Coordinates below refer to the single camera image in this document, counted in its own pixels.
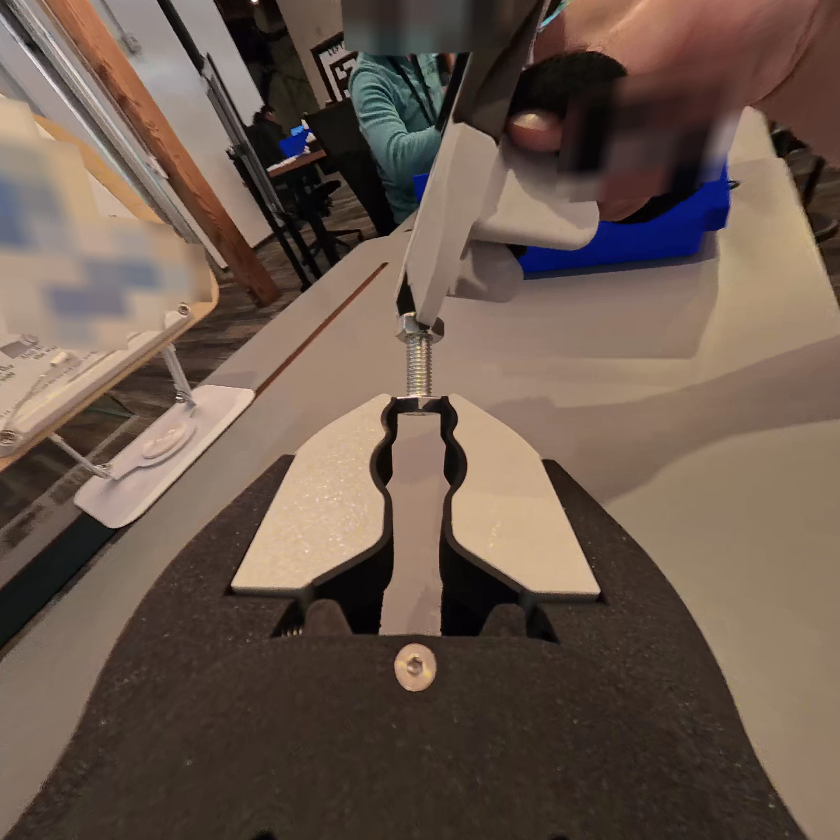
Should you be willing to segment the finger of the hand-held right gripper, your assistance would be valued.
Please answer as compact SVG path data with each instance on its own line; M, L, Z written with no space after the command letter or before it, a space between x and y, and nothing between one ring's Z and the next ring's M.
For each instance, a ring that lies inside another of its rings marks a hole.
M428 177L402 264L416 320L437 320L474 225L495 211L505 176L497 142L451 122Z
M524 286L524 272L511 248L501 244L468 244L458 263L450 298L508 302Z

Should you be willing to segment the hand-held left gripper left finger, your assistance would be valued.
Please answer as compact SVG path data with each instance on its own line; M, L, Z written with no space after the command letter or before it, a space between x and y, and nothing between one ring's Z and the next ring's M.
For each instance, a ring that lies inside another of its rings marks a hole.
M378 634L394 567L396 399L378 395L312 435L294 455L231 581L302 611L338 603L353 633Z

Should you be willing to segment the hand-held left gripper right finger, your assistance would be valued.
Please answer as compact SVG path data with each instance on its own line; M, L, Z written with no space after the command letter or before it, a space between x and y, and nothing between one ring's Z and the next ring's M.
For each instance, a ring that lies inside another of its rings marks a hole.
M440 401L448 490L438 570L442 635L554 635L545 606L601 588L537 451L464 397Z

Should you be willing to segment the silver hex nut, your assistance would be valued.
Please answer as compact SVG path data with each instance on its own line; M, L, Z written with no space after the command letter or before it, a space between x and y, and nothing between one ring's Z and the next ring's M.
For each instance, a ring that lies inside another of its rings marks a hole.
M409 343L412 337L425 336L434 344L445 336L445 324L441 318L436 318L430 326L426 325L418 320L415 312L410 311L397 316L395 336L403 343Z

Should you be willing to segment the silver hex bolt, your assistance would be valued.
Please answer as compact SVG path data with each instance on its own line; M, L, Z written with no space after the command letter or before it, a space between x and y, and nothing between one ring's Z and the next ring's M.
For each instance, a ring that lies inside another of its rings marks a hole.
M433 348L430 332L410 333L406 346L406 394L397 401L397 412L405 416L438 414L441 398L433 395Z

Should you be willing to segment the person's right hand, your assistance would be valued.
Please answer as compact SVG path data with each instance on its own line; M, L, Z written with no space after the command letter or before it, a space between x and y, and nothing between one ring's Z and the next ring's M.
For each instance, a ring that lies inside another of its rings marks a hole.
M838 168L838 2L572 2L532 54L507 121L525 150L557 152L571 91L621 70L681 98L729 82L736 109L762 111Z

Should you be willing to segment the black office chair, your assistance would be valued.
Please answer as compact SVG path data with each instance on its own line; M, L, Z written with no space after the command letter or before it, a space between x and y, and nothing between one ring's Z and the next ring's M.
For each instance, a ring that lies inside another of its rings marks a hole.
M382 178L361 132L351 100L333 103L306 116L310 131L362 205L379 236L390 235L396 222Z

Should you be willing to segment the black white marker sign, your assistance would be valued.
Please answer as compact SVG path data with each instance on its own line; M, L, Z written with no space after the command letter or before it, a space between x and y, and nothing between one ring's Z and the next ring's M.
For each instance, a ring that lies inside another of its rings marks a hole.
M356 66L358 52L344 44L343 32L323 40L311 48L316 67L327 91L329 102L350 98L350 76Z

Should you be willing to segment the black phone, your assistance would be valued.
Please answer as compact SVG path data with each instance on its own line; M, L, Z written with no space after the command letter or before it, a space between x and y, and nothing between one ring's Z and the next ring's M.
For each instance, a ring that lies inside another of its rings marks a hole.
M82 570L119 529L81 513L1 589L4 647Z

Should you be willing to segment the instruction poster board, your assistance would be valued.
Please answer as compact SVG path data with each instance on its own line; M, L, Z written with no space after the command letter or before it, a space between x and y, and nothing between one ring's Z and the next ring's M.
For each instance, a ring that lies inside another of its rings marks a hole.
M200 245L2 97L2 469L209 314Z

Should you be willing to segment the metal frame stand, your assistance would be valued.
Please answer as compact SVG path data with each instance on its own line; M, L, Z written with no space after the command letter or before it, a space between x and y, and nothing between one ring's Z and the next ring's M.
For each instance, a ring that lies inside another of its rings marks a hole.
M278 245L299 278L301 291L307 291L312 287L314 280L321 278L320 267L301 236L294 218L281 205L277 190L250 142L246 126L229 95L224 80L217 71L212 57L201 53L177 13L173 2L159 1L157 4L188 58L203 79L206 96L222 123L230 142L227 148L228 158L234 164L246 188L255 199Z

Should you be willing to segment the wooden support post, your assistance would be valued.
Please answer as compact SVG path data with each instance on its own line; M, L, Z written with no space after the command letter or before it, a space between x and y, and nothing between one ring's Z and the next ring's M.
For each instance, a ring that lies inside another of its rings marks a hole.
M175 194L224 257L237 283L260 307L275 303L279 298L277 285L91 3L48 1L46 5L161 165Z

